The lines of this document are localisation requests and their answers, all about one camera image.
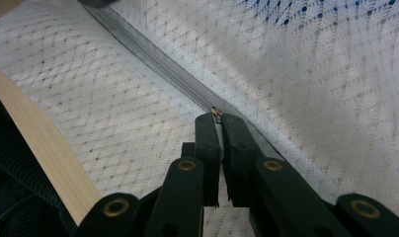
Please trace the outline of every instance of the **metal grommet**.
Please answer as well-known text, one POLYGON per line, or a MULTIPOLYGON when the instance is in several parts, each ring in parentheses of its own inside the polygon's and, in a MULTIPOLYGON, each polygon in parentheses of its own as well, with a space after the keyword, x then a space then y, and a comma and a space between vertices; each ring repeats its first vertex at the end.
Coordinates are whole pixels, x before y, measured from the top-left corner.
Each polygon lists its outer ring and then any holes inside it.
POLYGON ((277 161, 272 161, 272 160, 264 162, 264 166, 265 166, 265 168, 267 168, 270 171, 278 171, 278 170, 282 169, 282 164, 280 164, 277 161))
POLYGON ((178 168, 183 171, 192 171, 196 168, 197 164, 193 161, 185 160, 178 164, 178 168))
POLYGON ((380 211, 378 210, 378 208, 368 201, 362 199, 351 200, 351 207, 356 213, 366 218, 375 219, 380 217, 380 211))
POLYGON ((115 217, 123 214, 129 209, 129 203, 122 197, 110 200, 104 205, 104 215, 108 217, 115 217))

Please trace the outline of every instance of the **black plastic part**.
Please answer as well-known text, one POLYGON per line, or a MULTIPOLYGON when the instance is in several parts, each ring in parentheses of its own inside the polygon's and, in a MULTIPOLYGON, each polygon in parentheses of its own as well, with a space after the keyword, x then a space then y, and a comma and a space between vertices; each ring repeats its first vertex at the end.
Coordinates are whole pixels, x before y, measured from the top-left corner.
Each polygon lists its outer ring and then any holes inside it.
POLYGON ((196 157, 196 144, 193 142, 182 143, 181 157, 196 157))
POLYGON ((241 118, 225 114, 221 122, 224 137, 223 171, 228 197, 233 206, 248 207, 251 193, 249 173, 263 153, 241 118))
POLYGON ((273 217, 265 208, 262 197, 253 192, 249 208, 249 221, 256 237, 279 236, 279 230, 273 217))
POLYGON ((355 236, 399 236, 399 217, 370 197, 340 196, 335 211, 355 236))
POLYGON ((144 233, 147 227, 147 222, 150 219, 153 207, 156 203, 157 198, 159 197, 160 190, 161 188, 153 191, 152 193, 148 194, 140 200, 140 209, 134 223, 135 228, 134 231, 131 232, 135 234, 134 236, 142 236, 142 234, 144 233))
POLYGON ((212 113, 196 118, 196 158, 204 165, 204 206, 218 206, 218 179, 220 174, 220 144, 212 113))
POLYGON ((260 159, 253 179, 280 236, 351 236, 288 163, 260 159))
POLYGON ((202 236, 202 180, 202 161, 195 158, 175 160, 166 175, 144 236, 202 236))
POLYGON ((139 201, 135 196, 113 194, 104 197, 86 215, 75 236, 139 236, 136 230, 138 226, 135 224, 138 210, 139 201))
POLYGON ((79 2, 89 7, 102 8, 117 2, 117 0, 79 0, 79 2))

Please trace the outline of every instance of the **zipper pull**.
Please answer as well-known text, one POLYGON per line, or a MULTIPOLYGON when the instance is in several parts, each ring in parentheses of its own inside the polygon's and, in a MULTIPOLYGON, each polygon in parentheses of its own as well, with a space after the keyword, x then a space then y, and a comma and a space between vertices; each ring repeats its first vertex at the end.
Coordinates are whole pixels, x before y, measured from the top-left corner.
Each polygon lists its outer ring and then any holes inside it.
POLYGON ((217 132, 218 143, 220 144, 220 163, 222 163, 224 158, 223 127, 221 124, 221 117, 223 116, 223 112, 216 107, 211 107, 211 113, 214 116, 215 131, 217 132))
POLYGON ((221 116, 223 115, 223 112, 217 107, 211 107, 211 112, 214 116, 215 123, 221 123, 221 116))

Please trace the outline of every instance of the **light wood strip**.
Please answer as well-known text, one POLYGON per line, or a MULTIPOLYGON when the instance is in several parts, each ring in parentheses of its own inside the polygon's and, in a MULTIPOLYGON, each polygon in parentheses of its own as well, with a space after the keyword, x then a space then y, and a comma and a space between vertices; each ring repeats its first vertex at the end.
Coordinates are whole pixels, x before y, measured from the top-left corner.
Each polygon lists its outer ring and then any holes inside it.
POLYGON ((0 72, 0 100, 77 225, 101 198, 48 116, 0 72))
POLYGON ((24 0, 0 0, 0 18, 23 2, 24 0))

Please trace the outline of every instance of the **netting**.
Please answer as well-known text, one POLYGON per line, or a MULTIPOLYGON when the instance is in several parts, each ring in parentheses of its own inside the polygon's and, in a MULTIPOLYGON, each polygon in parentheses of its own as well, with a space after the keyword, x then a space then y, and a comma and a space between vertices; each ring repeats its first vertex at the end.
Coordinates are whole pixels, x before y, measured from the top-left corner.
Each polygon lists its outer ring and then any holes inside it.
MULTIPOLYGON (((158 1, 111 6, 241 112, 327 201, 399 215, 399 1, 158 1)), ((0 69, 52 118, 103 195, 163 181, 203 111, 75 1, 0 20, 0 69)), ((247 210, 205 212, 204 236, 249 236, 247 210)))

